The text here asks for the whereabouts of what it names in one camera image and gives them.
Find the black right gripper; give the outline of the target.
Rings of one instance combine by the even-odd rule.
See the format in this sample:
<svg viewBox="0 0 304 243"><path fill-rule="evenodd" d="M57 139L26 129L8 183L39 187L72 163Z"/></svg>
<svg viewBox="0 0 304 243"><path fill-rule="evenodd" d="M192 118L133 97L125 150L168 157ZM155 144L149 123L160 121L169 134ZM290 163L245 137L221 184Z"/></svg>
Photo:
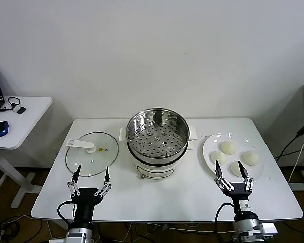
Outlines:
<svg viewBox="0 0 304 243"><path fill-rule="evenodd" d="M253 191L253 178L251 178L242 165L238 162L241 176L244 184L231 184L222 174L222 170L218 161L215 162L215 182L222 192L227 192L227 196L232 200L235 215L243 212L251 212L252 206L249 202L249 196Z"/></svg>

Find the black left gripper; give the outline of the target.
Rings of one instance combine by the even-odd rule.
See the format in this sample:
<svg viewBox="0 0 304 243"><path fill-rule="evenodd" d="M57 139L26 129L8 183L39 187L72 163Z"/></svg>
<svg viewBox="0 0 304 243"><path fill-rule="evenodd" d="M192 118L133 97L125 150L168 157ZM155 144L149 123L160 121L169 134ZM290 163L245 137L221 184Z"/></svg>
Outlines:
<svg viewBox="0 0 304 243"><path fill-rule="evenodd" d="M109 167L106 167L104 185L101 189L79 188L77 181L79 178L81 165L73 173L72 179L67 182L67 186L72 196L71 199L76 205L74 223L91 223L96 205L100 204L103 197L111 190Z"/></svg>

